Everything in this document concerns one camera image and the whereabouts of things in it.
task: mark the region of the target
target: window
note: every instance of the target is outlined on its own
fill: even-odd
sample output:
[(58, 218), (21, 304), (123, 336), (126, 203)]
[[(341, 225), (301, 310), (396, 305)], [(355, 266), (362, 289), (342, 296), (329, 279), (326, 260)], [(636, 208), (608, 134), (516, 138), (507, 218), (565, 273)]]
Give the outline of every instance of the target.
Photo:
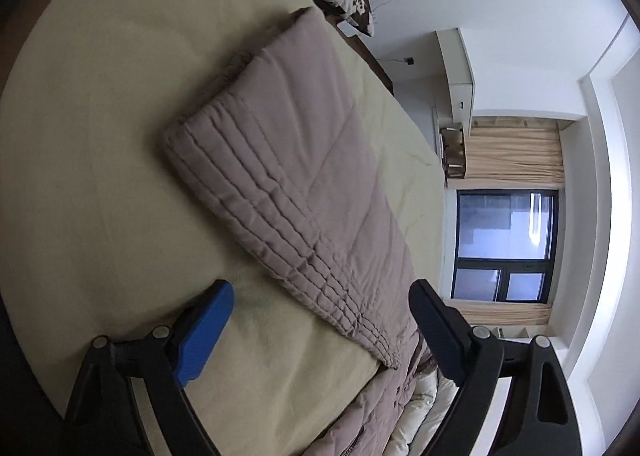
[(557, 235), (557, 191), (458, 191), (452, 297), (546, 303)]

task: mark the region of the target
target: beige curtain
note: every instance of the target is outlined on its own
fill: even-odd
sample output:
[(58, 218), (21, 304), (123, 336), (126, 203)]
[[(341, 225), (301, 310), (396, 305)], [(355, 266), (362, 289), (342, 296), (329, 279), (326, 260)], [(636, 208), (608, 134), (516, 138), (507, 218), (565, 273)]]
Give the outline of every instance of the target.
[(444, 303), (456, 308), (471, 325), (545, 325), (551, 315), (551, 305), (542, 303), (486, 303), (463, 299), (445, 299)]
[(558, 128), (474, 127), (465, 141), (466, 175), (457, 189), (564, 186)]

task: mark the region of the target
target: glass pane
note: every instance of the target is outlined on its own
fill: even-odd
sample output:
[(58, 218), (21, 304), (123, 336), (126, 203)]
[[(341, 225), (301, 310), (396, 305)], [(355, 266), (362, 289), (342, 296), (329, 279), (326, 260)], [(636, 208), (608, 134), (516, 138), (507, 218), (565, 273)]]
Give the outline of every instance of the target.
[(552, 198), (540, 193), (461, 194), (461, 258), (545, 259)]
[(453, 297), (473, 301), (495, 301), (500, 271), (458, 269)]
[(544, 277), (545, 274), (511, 274), (507, 301), (538, 300)]

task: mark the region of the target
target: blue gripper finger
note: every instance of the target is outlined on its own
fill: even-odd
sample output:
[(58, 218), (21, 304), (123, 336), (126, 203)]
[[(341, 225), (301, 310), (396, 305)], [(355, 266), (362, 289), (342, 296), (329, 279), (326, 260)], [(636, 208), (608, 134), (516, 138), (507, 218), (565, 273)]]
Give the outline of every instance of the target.
[(200, 376), (234, 309), (234, 289), (228, 281), (217, 281), (204, 297), (210, 301), (193, 311), (199, 317), (194, 318), (178, 347), (174, 375), (182, 387)]

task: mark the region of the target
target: beige bed sheet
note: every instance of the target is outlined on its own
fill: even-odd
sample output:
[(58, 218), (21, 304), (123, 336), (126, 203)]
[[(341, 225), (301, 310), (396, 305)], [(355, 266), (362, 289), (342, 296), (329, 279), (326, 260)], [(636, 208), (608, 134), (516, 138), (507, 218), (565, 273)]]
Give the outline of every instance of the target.
[[(53, 0), (34, 27), (0, 100), (0, 290), (60, 413), (93, 337), (144, 335), (219, 277), (236, 307), (187, 394), (225, 456), (299, 452), (374, 375), (376, 361), (272, 281), (158, 153), (159, 132), (248, 36), (309, 5)], [(435, 284), (438, 159), (331, 32), (416, 276)]]

